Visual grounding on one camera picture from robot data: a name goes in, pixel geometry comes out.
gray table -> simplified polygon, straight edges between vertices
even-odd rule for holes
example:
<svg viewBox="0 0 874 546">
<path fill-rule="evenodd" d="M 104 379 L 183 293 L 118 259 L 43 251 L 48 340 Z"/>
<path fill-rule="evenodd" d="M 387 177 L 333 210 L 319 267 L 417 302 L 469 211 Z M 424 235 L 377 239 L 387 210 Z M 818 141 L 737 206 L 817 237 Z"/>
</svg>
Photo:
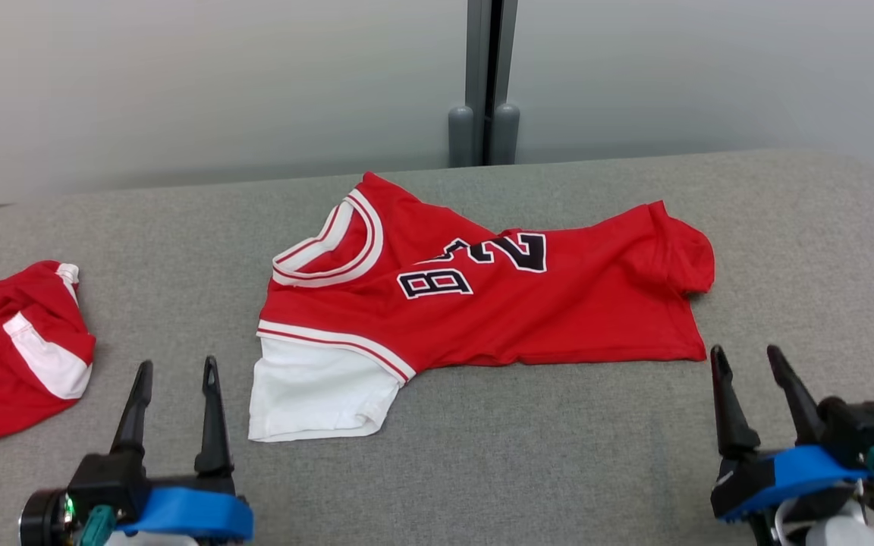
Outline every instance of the gray table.
<svg viewBox="0 0 874 546">
<path fill-rule="evenodd" d="M 694 313 L 708 345 L 728 351 L 767 446 L 794 439 L 769 342 L 815 397 L 874 398 L 873 168 L 819 152 L 742 152 L 385 176 L 495 230 L 580 227 L 664 199 L 714 244 L 717 283 Z M 0 210 L 0 278 L 38 259 L 76 263 L 99 340 L 80 403 L 0 440 L 0 544 L 14 542 L 28 494 L 62 486 L 84 453 L 108 449 L 142 359 L 156 366 L 146 466 L 190 471 L 207 353 L 221 366 L 256 543 L 753 543 L 748 529 L 712 518 L 718 456 L 701 362 L 440 369 L 412 380 L 370 438 L 247 441 L 270 259 L 318 232 L 359 179 Z"/>
</svg>

jersey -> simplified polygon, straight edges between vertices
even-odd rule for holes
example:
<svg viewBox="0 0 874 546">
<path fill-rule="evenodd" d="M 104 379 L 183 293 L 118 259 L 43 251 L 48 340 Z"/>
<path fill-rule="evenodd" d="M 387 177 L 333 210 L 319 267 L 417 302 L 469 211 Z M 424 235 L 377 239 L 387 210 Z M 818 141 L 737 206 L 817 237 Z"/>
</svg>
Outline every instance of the jersey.
<svg viewBox="0 0 874 546">
<path fill-rule="evenodd" d="M 269 294 L 259 334 L 353 344 L 406 381 L 451 364 L 705 359 L 686 294 L 707 238 L 662 202 L 582 229 L 511 229 L 351 290 Z"/>
<path fill-rule="evenodd" d="M 686 295 L 713 283 L 713 251 L 662 202 L 592 227 L 445 241 L 358 283 L 270 290 L 257 335 L 281 377 L 256 367 L 250 439 L 368 435 L 436 367 L 706 357 Z"/>
<path fill-rule="evenodd" d="M 319 235 L 272 259 L 270 290 L 351 283 L 437 256 L 448 241 L 492 236 L 462 215 L 366 173 L 330 211 Z"/>
</svg>

wall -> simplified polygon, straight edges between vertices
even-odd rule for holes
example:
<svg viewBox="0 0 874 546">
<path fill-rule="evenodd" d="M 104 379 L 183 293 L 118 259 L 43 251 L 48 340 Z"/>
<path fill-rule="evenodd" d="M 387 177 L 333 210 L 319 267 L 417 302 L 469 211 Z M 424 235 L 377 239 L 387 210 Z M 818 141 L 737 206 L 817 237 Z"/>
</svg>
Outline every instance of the wall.
<svg viewBox="0 0 874 546">
<path fill-rule="evenodd" d="M 816 146 L 874 163 L 874 2 L 520 0 L 518 162 Z"/>
<path fill-rule="evenodd" d="M 466 0 L 0 0 L 0 203 L 436 168 Z"/>
</svg>

red stripe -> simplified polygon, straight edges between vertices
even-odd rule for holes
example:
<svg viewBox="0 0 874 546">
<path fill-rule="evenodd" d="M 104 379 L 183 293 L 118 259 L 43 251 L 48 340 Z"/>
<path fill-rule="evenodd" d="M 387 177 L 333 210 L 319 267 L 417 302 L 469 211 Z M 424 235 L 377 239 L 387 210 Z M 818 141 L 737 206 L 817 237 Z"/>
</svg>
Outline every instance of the red stripe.
<svg viewBox="0 0 874 546">
<path fill-rule="evenodd" d="M 288 333 L 288 332 L 283 332 L 283 331 L 270 331 L 270 329 L 266 329 L 266 328 L 258 328 L 258 331 L 265 332 L 265 333 L 274 333 L 274 334 L 277 334 L 277 335 L 281 335 L 281 336 L 285 336 L 285 337 L 292 337 L 292 338 L 295 338 L 295 339 L 302 339 L 302 340 L 305 340 L 305 341 L 313 341 L 313 342 L 316 342 L 316 343 L 322 343 L 322 344 L 325 344 L 325 345 L 349 345 L 350 347 L 355 347 L 355 348 L 357 348 L 357 349 L 366 350 L 368 353 L 370 353 L 370 355 L 374 355 L 375 357 L 377 357 L 377 359 L 379 359 L 380 362 L 383 362 L 383 363 L 385 363 L 387 366 L 391 367 L 391 369 L 392 369 L 393 371 L 395 371 L 396 373 L 398 373 L 398 374 L 400 375 L 400 377 L 403 378 L 403 381 L 409 381 L 409 380 L 410 380 L 410 378 L 407 377 L 406 374 L 404 374 L 402 371 L 400 371 L 400 369 L 399 369 L 398 367 L 393 366 L 393 363 L 392 363 L 392 362 L 389 362 L 389 360 L 384 359 L 384 357 L 382 357 L 381 355 L 379 355 L 379 353 L 377 353 L 375 350 L 372 350 L 372 349 L 370 349 L 370 348 L 368 348 L 368 347 L 364 347 L 364 346 L 359 345 L 359 344 L 357 344 L 357 343 L 351 343 L 351 342 L 349 342 L 349 341 L 326 341 L 325 339 L 315 339 L 315 338 L 313 338 L 313 337 L 307 337 L 307 336 L 304 336 L 304 335 L 298 335 L 298 334 Z"/>
<path fill-rule="evenodd" d="M 348 199 L 347 201 L 349 201 L 351 205 L 354 205 L 354 207 L 360 208 L 360 210 L 363 211 L 363 213 L 364 213 L 364 215 L 361 215 L 361 218 L 362 218 L 364 224 L 366 224 L 366 238 L 369 241 L 369 246 L 367 247 L 368 248 L 367 252 L 365 253 L 365 255 L 362 256 L 362 258 L 360 260 L 357 260 L 357 262 L 355 262 L 355 263 L 351 263 L 349 267 L 347 267 L 346 269 L 344 269 L 342 271 L 333 272 L 331 275 L 330 274 L 322 274 L 322 275 L 313 274 L 312 276 L 309 276 L 309 277 L 299 277 L 297 275 L 294 275 L 294 274 L 292 274 L 288 271 L 285 271 L 284 269 L 280 269 L 278 267 L 273 266 L 273 269 L 278 271 L 278 273 L 282 277 L 289 277 L 289 279 L 295 279 L 298 281 L 311 281 L 313 279 L 326 279 L 326 278 L 330 278 L 330 277 L 337 277 L 339 275 L 343 275 L 344 273 L 348 273 L 351 270 L 354 270 L 355 268 L 360 266 L 360 263 L 366 262 L 366 259 L 369 258 L 370 253 L 372 252 L 372 249 L 373 249 L 373 241 L 376 238 L 376 227 L 373 224 L 373 221 L 370 221 L 370 215 L 366 211 L 366 208 L 363 207 L 362 203 L 360 203 L 360 201 L 356 201 L 355 199 L 352 199 L 352 200 Z"/>
<path fill-rule="evenodd" d="M 339 215 L 339 207 L 333 208 L 332 209 L 332 218 L 330 218 L 330 220 L 329 220 L 329 226 L 325 229 L 325 233 L 322 233 L 322 236 L 320 236 L 319 238 L 312 239 L 312 241 L 309 241 L 305 245 L 299 246 L 299 248 L 297 248 L 294 251 L 292 251 L 291 253 L 289 253 L 288 256 L 282 256 L 282 258 L 278 259 L 278 263 L 284 262 L 285 260 L 292 258 L 292 256 L 297 255 L 298 253 L 304 251 L 305 249 L 308 249 L 309 246 L 312 246 L 312 245 L 315 245 L 316 243 L 321 243 L 322 241 L 325 241 L 325 239 L 327 237 L 329 237 L 329 232 L 332 231 L 332 225 L 336 224 L 336 217 L 338 217 L 338 215 Z"/>
</svg>

black and white numbers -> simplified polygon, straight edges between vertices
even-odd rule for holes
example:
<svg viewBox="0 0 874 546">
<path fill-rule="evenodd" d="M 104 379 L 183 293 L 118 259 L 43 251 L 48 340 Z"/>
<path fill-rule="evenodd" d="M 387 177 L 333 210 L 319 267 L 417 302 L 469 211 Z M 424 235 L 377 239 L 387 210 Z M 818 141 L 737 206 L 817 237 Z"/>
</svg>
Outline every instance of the black and white numbers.
<svg viewBox="0 0 874 546">
<path fill-rule="evenodd" d="M 499 237 L 476 245 L 468 245 L 462 239 L 454 239 L 444 246 L 443 255 L 427 259 L 421 263 L 452 262 L 454 259 L 470 259 L 475 263 L 495 263 L 496 256 L 506 256 L 514 269 L 531 273 L 545 273 L 547 248 L 545 235 L 542 233 L 519 233 L 517 239 Z M 474 290 L 468 284 L 464 273 L 457 269 L 427 269 L 402 273 L 396 277 L 407 300 L 415 300 L 424 295 L 444 293 L 472 294 Z"/>
</svg>

